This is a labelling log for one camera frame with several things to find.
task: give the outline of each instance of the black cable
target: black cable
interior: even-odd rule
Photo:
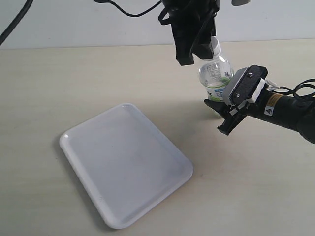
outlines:
[[[293,95],[294,98],[298,99],[298,100],[313,100],[313,96],[315,96],[315,86],[312,84],[308,84],[308,83],[312,83],[315,82],[315,79],[309,79],[309,80],[305,80],[301,83],[299,83],[294,89],[290,89],[288,87],[285,86],[281,86],[281,89],[285,89],[287,90],[287,92],[277,92],[277,91],[273,91],[275,93],[278,94],[282,94],[282,95]],[[301,88],[312,88],[314,89],[314,92],[300,96],[297,94],[298,90],[300,90]]]
[[[114,5],[115,7],[118,8],[118,10],[120,10],[122,13],[124,13],[126,16],[130,16],[130,17],[140,17],[143,16],[145,14],[147,14],[148,12],[152,11],[154,8],[156,8],[158,5],[161,4],[161,1],[158,1],[154,6],[150,7],[148,10],[145,10],[144,12],[140,13],[140,14],[130,14],[128,12],[126,12],[125,10],[123,10],[117,3],[111,1],[111,0],[93,0],[97,3],[109,3]]]
[[[11,24],[4,30],[4,32],[0,35],[0,46],[1,44],[8,38],[8,36],[11,34],[11,32],[15,29],[15,27],[19,24],[19,22],[22,20],[22,18],[25,16],[29,8],[31,7],[31,4],[33,3],[33,0],[27,0],[24,4],[21,11],[16,15],[16,17],[13,19]]]

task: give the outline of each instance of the table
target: table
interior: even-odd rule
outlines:
[[[234,68],[294,87],[315,40],[222,43]],[[0,50],[1,236],[312,236],[315,146],[246,118],[230,136],[172,45]],[[194,164],[189,182],[123,230],[108,228],[59,147],[67,129],[135,104]]]

